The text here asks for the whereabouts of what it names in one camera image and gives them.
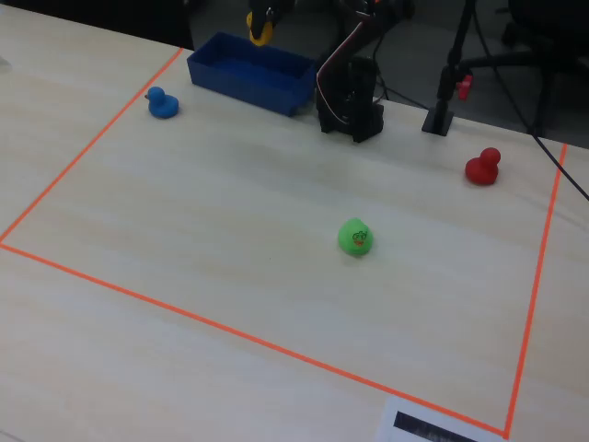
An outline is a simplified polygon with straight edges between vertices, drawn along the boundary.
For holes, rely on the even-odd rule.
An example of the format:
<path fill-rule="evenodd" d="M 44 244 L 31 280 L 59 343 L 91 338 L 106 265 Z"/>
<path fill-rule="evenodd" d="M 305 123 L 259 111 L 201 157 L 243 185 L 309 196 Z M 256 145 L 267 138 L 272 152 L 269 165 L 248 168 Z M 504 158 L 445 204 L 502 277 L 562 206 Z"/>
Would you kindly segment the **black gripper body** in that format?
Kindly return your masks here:
<path fill-rule="evenodd" d="M 259 0 L 257 9 L 264 14 L 285 14 L 295 7 L 295 0 Z"/>

